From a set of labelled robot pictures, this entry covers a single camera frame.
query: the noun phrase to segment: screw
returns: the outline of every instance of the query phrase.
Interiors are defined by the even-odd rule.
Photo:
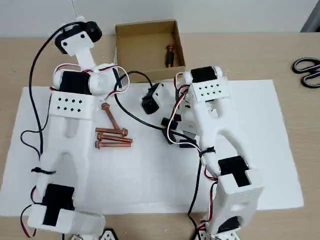
[[[117,141],[117,142],[123,142],[123,143],[132,143],[133,139],[132,138],[125,138],[125,137],[120,137],[120,136],[111,136],[111,135],[106,135],[103,134],[102,132],[98,132],[96,139],[99,141],[102,140],[111,140],[111,141]]]
[[[100,148],[107,148],[107,147],[113,147],[113,148],[120,148],[120,147],[131,147],[131,143],[129,142],[101,142],[101,141],[96,141],[94,143],[94,146],[96,149]]]
[[[108,103],[102,103],[101,105],[101,109],[105,111],[105,113],[108,115],[113,127],[117,130],[121,130],[118,123],[116,122],[114,116],[112,115],[111,111],[110,111],[110,105]]]
[[[126,128],[122,128],[121,130],[118,130],[118,129],[111,129],[111,128],[96,127],[95,132],[96,133],[106,133],[106,134],[119,134],[122,137],[128,136],[128,129],[126,129]]]

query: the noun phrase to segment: scissor handle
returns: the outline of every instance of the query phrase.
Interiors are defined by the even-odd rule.
[[[307,66],[305,68],[297,68],[297,65],[303,62],[314,63],[312,66]],[[315,72],[320,69],[320,60],[314,57],[302,57],[296,60],[291,67],[292,71],[296,74]]]
[[[315,71],[314,73],[311,73],[310,75],[303,76],[301,78],[301,84],[309,89],[318,89],[320,88],[320,83],[319,84],[310,84],[308,83],[309,79],[314,79],[316,77],[320,76],[320,71]]]

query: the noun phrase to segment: brown cardboard box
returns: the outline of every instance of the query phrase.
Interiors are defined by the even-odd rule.
[[[185,71],[185,59],[176,20],[119,24],[115,26],[118,65],[145,73],[153,82],[173,79]],[[167,45],[174,44],[173,67],[166,67]],[[146,82],[131,74],[133,83]]]

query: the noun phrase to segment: copper screw in box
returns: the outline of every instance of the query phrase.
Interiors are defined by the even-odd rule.
[[[105,113],[108,115],[113,127],[117,130],[121,130],[118,123],[116,122],[114,116],[112,115],[111,111],[110,111],[110,105],[108,103],[102,103],[101,105],[101,109],[105,111]]]
[[[111,129],[111,128],[95,128],[96,133],[105,133],[105,134],[119,134],[122,137],[128,136],[128,129],[122,128],[122,129]]]
[[[133,139],[132,138],[125,138],[125,137],[120,137],[120,136],[111,136],[111,135],[106,135],[103,134],[102,132],[98,132],[96,139],[98,141],[102,140],[111,140],[111,141],[117,141],[117,142],[123,142],[123,143],[132,143]]]
[[[129,148],[131,147],[131,143],[129,142],[101,142],[101,141],[96,141],[95,142],[95,148],[100,149],[100,148],[107,148],[107,147],[112,147],[112,148]]]

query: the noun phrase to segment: white wall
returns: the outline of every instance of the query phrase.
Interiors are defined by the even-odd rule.
[[[119,23],[177,19],[182,33],[299,32],[318,0],[74,0],[104,34]],[[0,37],[44,37],[75,20],[70,0],[0,0]]]

